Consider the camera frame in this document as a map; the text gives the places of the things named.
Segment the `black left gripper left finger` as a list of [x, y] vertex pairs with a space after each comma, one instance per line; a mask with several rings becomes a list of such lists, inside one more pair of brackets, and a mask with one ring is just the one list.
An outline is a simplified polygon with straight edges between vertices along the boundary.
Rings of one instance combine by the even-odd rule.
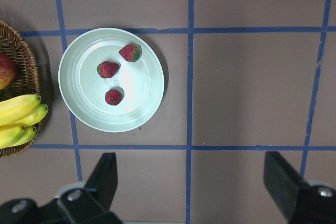
[[117, 190], [117, 158], [115, 153], [103, 153], [84, 185], [105, 210], [110, 210]]

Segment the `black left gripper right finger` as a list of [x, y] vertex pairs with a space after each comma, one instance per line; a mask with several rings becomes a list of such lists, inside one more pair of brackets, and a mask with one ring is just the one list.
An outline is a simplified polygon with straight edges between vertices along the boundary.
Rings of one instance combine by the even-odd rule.
[[267, 151], [263, 182], [286, 221], [291, 221], [310, 185], [277, 151]]

